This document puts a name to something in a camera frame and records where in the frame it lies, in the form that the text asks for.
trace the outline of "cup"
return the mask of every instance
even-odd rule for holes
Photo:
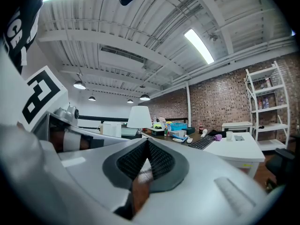
[[[226,140],[231,141],[232,138],[233,138],[233,132],[231,131],[226,132]]]

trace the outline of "white shelving unit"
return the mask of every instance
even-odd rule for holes
[[[257,82],[260,80],[265,80],[266,78],[269,78],[271,80],[271,75],[277,71],[279,78],[281,80],[281,84],[277,86],[273,86],[270,88],[263,88],[260,90],[255,90],[253,82]],[[267,150],[275,150],[276,148],[286,148],[287,143],[289,140],[289,134],[290,134],[290,106],[289,106],[289,99],[287,95],[287,90],[285,86],[285,82],[282,78],[282,74],[280,72],[280,69],[278,67],[278,64],[276,61],[272,63],[272,67],[260,70],[254,73],[249,73],[248,69],[246,69],[246,78],[244,78],[244,82],[247,88],[247,93],[248,93],[248,99],[250,103],[250,114],[251,114],[251,123],[253,123],[253,116],[256,118],[256,125],[253,126],[254,132],[255,132],[255,141],[257,142],[258,146],[262,151],[267,151]],[[257,97],[275,93],[278,89],[283,89],[284,94],[285,94],[285,100],[286,104],[284,105],[277,105],[274,107],[269,107],[269,108],[264,108],[264,109],[258,109],[258,104],[257,104]],[[252,111],[252,105],[251,105],[251,99],[254,100],[255,104],[255,110]],[[259,114],[267,111],[272,111],[272,110],[277,110],[277,109],[282,109],[286,108],[287,109],[287,124],[283,124],[281,121],[281,118],[279,115],[278,116],[278,122],[279,123],[272,123],[268,125],[264,125],[264,128],[259,128]],[[276,130],[281,130],[283,129],[285,132],[286,140],[285,144],[280,142],[277,139],[271,139],[271,140],[264,140],[264,141],[258,141],[258,133],[260,132],[267,132],[267,131],[276,131]]]

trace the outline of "table lamp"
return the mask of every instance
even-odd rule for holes
[[[152,121],[147,106],[133,106],[128,119],[128,128],[150,128]]]

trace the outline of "office chair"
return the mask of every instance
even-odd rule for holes
[[[287,149],[275,149],[275,156],[266,162],[267,169],[276,176],[276,182],[268,178],[266,181],[267,191],[277,186],[286,184],[293,173],[295,153]]]

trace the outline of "keyboard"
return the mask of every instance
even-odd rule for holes
[[[210,145],[212,142],[214,141],[214,137],[213,136],[208,136],[206,135],[204,138],[202,138],[201,140],[193,143],[193,144],[189,144],[189,147],[192,148],[197,148],[197,149],[205,149],[208,145]]]

